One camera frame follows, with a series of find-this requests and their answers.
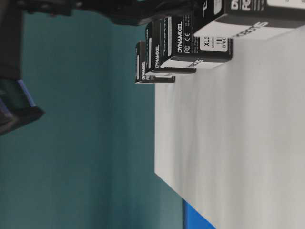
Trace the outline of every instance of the white box label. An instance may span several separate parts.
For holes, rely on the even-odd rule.
[[[177,61],[168,59],[163,64],[163,68],[215,68],[223,63],[204,62],[204,60],[197,60],[195,62],[190,61]]]
[[[222,8],[222,0],[214,0],[214,15],[218,14]]]
[[[149,46],[148,46],[148,68],[152,67],[152,38],[149,38]]]
[[[139,72],[140,72],[140,57],[137,57],[137,80],[139,79]]]
[[[202,51],[228,51],[228,38],[225,37],[201,37],[200,49]]]
[[[251,28],[251,25],[234,25],[213,21],[206,26],[203,26],[194,34],[194,36],[200,38],[206,35],[214,35],[217,37],[236,37],[237,34],[247,31],[249,28]],[[251,30],[251,33],[247,33],[245,36],[238,36],[238,39],[266,40],[291,30],[293,29],[265,26],[257,28],[255,31]]]
[[[269,6],[305,9],[305,0],[267,0]]]
[[[172,17],[167,19],[167,55],[171,56],[172,54]]]

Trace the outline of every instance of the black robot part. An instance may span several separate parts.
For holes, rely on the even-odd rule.
[[[21,79],[22,11],[9,5],[0,23],[0,78]]]
[[[143,25],[172,15],[184,15],[194,0],[13,0],[29,13],[70,16],[72,9],[100,13],[120,25]]]

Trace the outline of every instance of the ce mark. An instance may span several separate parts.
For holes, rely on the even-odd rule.
[[[184,39],[185,39],[185,41],[187,41],[187,42],[191,39],[191,38],[190,38],[190,36],[191,36],[190,33],[185,33],[184,36],[185,36]]]

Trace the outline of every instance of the black device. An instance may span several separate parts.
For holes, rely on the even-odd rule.
[[[10,4],[6,8],[5,14],[1,16],[0,78],[19,80],[21,79],[22,11]]]
[[[88,10],[120,25],[142,25],[171,15],[183,15],[194,0],[11,0],[30,13],[43,12],[70,16],[72,9]]]
[[[43,114],[23,80],[0,79],[0,135],[31,123]]]

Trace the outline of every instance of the barcode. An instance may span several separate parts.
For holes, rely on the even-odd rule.
[[[224,45],[226,43],[226,38],[223,37],[217,37],[216,39],[217,44]]]

